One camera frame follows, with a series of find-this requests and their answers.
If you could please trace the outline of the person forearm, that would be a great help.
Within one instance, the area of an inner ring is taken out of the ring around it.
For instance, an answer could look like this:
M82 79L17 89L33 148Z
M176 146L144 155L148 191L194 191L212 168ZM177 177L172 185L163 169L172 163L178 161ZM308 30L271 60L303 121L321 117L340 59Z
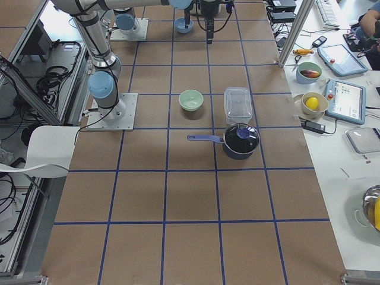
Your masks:
M375 24L380 18L380 13L376 9L369 9L360 21L360 27L365 35L372 37L375 33Z

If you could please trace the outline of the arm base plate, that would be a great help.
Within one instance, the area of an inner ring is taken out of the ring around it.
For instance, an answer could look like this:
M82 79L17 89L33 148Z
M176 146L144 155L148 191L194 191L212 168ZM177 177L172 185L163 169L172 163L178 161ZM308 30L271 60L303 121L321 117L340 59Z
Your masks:
M144 42L147 39L148 18L117 18L109 39L111 41Z
M110 114L102 108L90 112L86 123L89 131L132 131L137 109L137 93L119 93L119 103Z

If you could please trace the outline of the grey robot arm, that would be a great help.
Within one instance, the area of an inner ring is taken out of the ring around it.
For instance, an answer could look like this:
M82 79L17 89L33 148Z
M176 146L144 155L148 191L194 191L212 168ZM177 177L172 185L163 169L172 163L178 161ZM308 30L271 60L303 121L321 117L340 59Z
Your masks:
M115 24L123 34L136 32L139 29L133 7L116 8L113 12L115 15Z
M121 10L116 19L124 18L118 24L120 30L130 30L135 26L135 18L128 11L135 7L167 6L184 11L185 27L190 24L190 10L195 8L205 18L207 43L211 44L214 33L214 17L219 6L226 4L227 9L234 7L233 1L53 1L55 6L69 14L75 21L78 31L85 41L96 72L88 79L88 89L94 97L100 117L106 122L121 118L126 105L118 92L118 77L121 71L119 58L111 51L110 44L103 33L98 12L100 10Z

